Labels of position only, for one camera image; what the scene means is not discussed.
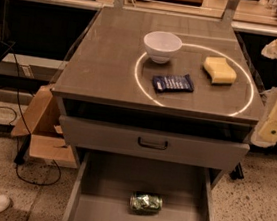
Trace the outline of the white bowl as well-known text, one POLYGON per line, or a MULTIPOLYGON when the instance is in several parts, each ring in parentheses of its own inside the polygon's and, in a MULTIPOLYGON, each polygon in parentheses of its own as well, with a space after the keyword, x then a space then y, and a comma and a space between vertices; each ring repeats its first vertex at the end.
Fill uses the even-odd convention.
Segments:
POLYGON ((146 54, 158 64, 170 61, 175 53, 182 48, 182 41, 173 33, 154 31, 144 38, 146 54))

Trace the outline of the grey drawer cabinet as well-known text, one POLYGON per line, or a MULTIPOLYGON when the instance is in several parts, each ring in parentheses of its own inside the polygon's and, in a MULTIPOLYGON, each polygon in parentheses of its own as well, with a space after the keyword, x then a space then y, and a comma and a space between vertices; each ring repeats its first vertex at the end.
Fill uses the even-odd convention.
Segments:
POLYGON ((61 116, 248 145, 262 101, 233 29, 210 20, 103 8, 52 89, 61 116), (169 62, 150 59, 143 38, 173 33, 182 47, 169 62), (212 84, 207 57, 237 73, 212 84), (154 76, 189 74, 194 91, 157 93, 154 76))

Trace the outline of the brown cardboard box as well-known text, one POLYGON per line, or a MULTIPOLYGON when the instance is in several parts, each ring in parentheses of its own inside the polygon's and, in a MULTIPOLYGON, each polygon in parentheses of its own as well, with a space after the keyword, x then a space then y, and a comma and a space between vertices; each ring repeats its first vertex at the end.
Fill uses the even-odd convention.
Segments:
POLYGON ((60 126, 60 111, 52 85, 41 86, 23 116, 11 131, 14 137, 30 137, 29 155, 43 159, 48 165, 77 168, 72 148, 64 141, 60 126))

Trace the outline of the closed grey top drawer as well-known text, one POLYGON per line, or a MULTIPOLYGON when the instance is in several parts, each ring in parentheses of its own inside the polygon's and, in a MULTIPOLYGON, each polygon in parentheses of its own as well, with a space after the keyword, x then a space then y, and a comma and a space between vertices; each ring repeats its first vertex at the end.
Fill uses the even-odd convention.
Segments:
POLYGON ((60 117, 60 124, 65 141, 72 146, 152 160, 217 168, 217 170, 234 169, 250 149, 247 144, 243 143, 178 135, 178 133, 121 126, 64 115, 60 117), (169 145, 163 151, 141 147, 137 142, 139 137, 149 142, 167 141, 169 145))

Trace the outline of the open grey middle drawer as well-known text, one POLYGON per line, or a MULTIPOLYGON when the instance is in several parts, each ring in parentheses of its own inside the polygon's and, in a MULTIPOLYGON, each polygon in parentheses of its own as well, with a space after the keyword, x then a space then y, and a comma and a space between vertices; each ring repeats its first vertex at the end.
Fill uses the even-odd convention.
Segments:
POLYGON ((208 171, 120 154, 86 153, 62 221, 214 221, 208 171), (136 214, 131 196, 158 194, 162 210, 136 214))

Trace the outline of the green soda can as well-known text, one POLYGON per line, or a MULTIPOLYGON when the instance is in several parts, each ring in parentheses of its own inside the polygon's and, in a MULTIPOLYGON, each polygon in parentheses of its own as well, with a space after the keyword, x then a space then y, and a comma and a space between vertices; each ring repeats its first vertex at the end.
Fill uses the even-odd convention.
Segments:
POLYGON ((129 200, 130 209, 135 213, 154 214, 162 210, 163 199, 158 194, 137 191, 129 200))

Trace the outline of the blue snack packet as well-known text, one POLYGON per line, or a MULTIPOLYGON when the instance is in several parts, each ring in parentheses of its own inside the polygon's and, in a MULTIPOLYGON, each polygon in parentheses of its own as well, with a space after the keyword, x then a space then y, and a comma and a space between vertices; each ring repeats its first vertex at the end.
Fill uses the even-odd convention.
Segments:
POLYGON ((153 88, 157 93, 167 92, 189 92, 192 93, 195 89, 192 79, 189 74, 169 75, 169 76, 154 76, 152 78, 153 88))

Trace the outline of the yellow sponge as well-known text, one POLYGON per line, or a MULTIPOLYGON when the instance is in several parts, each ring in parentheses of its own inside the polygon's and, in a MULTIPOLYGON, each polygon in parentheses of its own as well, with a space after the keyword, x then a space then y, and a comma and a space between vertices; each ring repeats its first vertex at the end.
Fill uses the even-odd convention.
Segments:
POLYGON ((207 57, 203 68, 209 74, 212 84, 232 84, 236 80, 237 73, 227 63, 224 57, 207 57))

